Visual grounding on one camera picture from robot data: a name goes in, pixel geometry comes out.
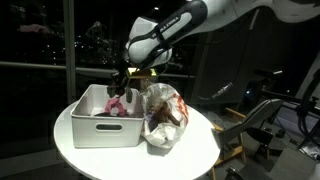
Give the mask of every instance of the metal frame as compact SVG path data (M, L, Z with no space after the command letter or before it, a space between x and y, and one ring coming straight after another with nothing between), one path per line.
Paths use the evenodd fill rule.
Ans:
M74 49L74 0L63 0L68 103L76 101L76 63Z
M19 63L19 62L9 62L9 61L0 61L0 67L15 67L15 68L31 68L31 69L55 69L55 70L66 70L66 66L61 65L49 65L49 64L35 64L35 63ZM98 69L98 68L83 68L76 67L75 72L82 73L101 73L101 74L112 74L117 72L114 69ZM195 78L195 76L188 76L182 74L161 74L161 77L174 77L174 78Z

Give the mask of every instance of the black cable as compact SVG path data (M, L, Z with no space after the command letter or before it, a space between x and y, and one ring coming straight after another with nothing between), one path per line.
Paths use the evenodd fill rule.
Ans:
M167 71L168 67L169 67L169 61L167 63L165 63L165 69L161 73L157 73L157 77L160 77L163 73L165 73Z
M271 108L272 108L272 111L273 112L275 112L275 109L274 109L274 107L273 107L273 104L271 103ZM276 114L274 114L274 116L276 117L276 119L277 119L277 121L278 121L278 123L279 123L279 125L280 125L280 127L281 127L281 129L282 130L284 130L284 132L286 133L286 135L290 138L290 139L293 139L289 134L288 134L288 132L286 131L286 129L284 128L284 126L281 124L281 122L280 122L280 120L279 120L279 118L278 118L278 116L276 115Z
M299 130L315 145L317 145L318 147L320 147L320 144L311 136L311 133L308 131L307 128L307 123L306 123L306 116L308 114L309 108L313 108L310 107L310 97L312 96L314 90L316 89L316 87L318 86L320 82L320 69L318 69L316 71L316 73L313 76L313 80L311 81L311 83L309 84L309 86L307 87L305 93L303 94L302 100L301 100L301 104L300 106L297 108L297 115L299 117L298 119L298 123L299 123Z
M240 31L240 29L243 27L243 25L245 24L245 22L247 22L250 18L250 15L247 16L247 18L241 23L241 25L239 26L239 28L234 32L232 33L230 36L228 36L227 38L224 38L222 40L219 40L219 41L215 41L213 43L219 43L219 42L222 42L230 37L232 37L233 35L235 35L238 31ZM237 69L237 72L236 72L236 75L233 79L233 81L231 82L231 84L234 84L237 77L239 76L239 73L240 73L240 69L241 69L241 64L243 63L243 60L244 60L244 57L245 57L245 54L246 54L246 50L247 50L247 46L248 46L248 42L249 42L249 37L250 37L250 34L251 34L251 29L249 29L249 32L247 33L247 37L246 37L246 41L245 41L245 44L244 44L244 50L242 52L242 55L241 55L241 59L240 59L240 62L239 62L239 66L238 66L238 69ZM210 96L209 98L205 98L205 97L201 97L201 96L198 96L199 99L201 100L210 100L212 99L213 96Z
M272 111L274 112L274 107L273 107L273 104L271 103L271 108L272 108ZM277 119L277 121L278 121L278 123L279 123L279 125L280 125L280 128L282 129L282 130L284 130L284 132L285 132L285 134L290 138L290 139L293 139L292 138L292 136L290 136L289 135L289 133L287 132L287 130L284 128L284 126L282 125L282 123L280 122L280 120L279 120L279 118L278 118L278 116L275 114L275 117L276 117L276 119ZM302 151L304 154L306 154L306 155L308 155L310 158L312 158L313 159L313 157L311 157L305 150L303 150L302 148L300 148L300 151Z

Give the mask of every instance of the white bin handle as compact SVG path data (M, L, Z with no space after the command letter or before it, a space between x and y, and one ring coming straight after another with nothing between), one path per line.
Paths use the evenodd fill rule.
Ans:
M110 123L99 123L96 125L96 130L98 132L121 132L121 124L110 124Z

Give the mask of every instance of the cloth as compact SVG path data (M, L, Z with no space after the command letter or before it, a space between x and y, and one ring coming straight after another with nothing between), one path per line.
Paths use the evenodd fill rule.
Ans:
M145 121L148 123L149 129L151 132L158 126L158 123L153 120L152 116L153 116L153 113L147 114L145 117L146 118Z
M127 114L127 110L123 108L119 98L109 99L105 112L112 114L112 109L114 108L117 108L117 115L125 116Z

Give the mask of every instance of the white round table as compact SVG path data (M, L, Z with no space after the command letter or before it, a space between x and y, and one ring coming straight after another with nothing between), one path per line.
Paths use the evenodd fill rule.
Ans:
M58 117L54 140L64 160L91 179L190 180L210 170L219 157L211 123L191 107L187 128L171 150L151 146L143 137L137 147L77 149L70 116L74 106Z

